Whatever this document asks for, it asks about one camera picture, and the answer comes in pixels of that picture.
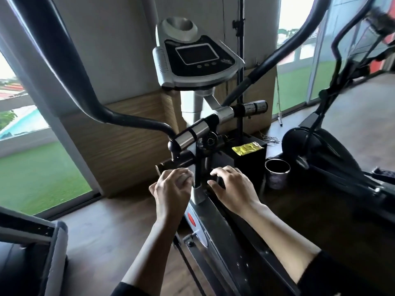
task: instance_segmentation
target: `forearm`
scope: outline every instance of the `forearm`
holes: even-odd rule
[[[160,294],[167,257],[178,223],[156,221],[122,281],[151,296]]]
[[[254,205],[243,218],[264,239],[297,283],[309,263],[320,252],[319,247],[290,228],[263,204]]]

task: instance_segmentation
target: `metal cup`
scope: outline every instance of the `metal cup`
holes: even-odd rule
[[[286,187],[290,165],[281,159],[270,159],[265,162],[266,180],[271,189],[280,190]]]

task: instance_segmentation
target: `hand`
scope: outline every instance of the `hand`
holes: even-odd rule
[[[190,174],[190,178],[179,187],[177,179],[183,174]],[[156,183],[149,186],[151,194],[156,201],[156,219],[158,221],[171,221],[180,223],[186,206],[191,198],[193,173],[188,168],[165,170]]]
[[[226,189],[221,188],[213,180],[209,180],[207,183],[214,190],[218,199],[233,213],[245,219],[256,204],[261,205],[254,185],[238,168],[218,167],[211,171],[211,175],[220,176],[224,180]]]

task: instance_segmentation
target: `sky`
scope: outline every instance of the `sky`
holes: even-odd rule
[[[279,29],[300,28],[308,17],[314,0],[281,0]]]
[[[15,77],[14,72],[8,65],[8,62],[4,58],[3,54],[0,52],[0,79],[9,79],[13,77]]]

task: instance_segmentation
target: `yellow sticker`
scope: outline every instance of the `yellow sticker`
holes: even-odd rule
[[[232,149],[239,156],[243,156],[249,153],[253,153],[255,151],[259,151],[260,149],[263,149],[263,147],[261,147],[257,142],[251,142],[241,146],[235,146]]]

